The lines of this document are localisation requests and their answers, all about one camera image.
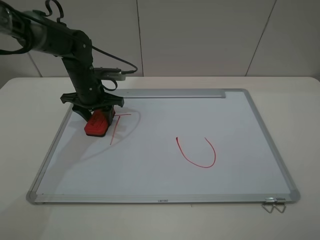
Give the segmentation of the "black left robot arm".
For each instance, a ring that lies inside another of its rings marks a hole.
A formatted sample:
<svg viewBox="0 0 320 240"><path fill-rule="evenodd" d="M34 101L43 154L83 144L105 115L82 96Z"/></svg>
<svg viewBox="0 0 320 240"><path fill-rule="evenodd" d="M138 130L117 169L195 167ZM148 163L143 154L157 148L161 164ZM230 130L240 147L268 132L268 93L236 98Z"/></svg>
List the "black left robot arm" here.
<svg viewBox="0 0 320 240"><path fill-rule="evenodd" d="M111 73L120 70L93 66L92 41L83 31L68 28L60 18L52 21L42 11L20 12L4 1L0 3L0 31L21 45L17 50L1 50L1 55L33 50L60 57L75 89L73 93L64 93L61 102L71 103L72 110L85 121L91 119L93 112L100 111L107 123L112 123L114 106L122 107L124 98L111 94L102 80L115 83Z"/></svg>

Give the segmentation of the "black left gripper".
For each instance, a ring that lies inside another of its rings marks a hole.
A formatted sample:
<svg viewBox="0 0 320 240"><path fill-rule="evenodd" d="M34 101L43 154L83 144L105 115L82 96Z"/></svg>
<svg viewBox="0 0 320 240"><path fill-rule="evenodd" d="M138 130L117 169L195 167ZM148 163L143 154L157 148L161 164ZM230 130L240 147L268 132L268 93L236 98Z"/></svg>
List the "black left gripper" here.
<svg viewBox="0 0 320 240"><path fill-rule="evenodd" d="M74 93L63 94L61 101L72 103L72 111L86 122L92 117L90 110L103 108L102 113L107 125L110 126L116 114L114 105L123 107L124 98L106 92L110 89L104 88L102 80L95 76L92 54L65 54L61 59L75 89ZM118 87L114 79L107 80L112 81L116 88Z"/></svg>

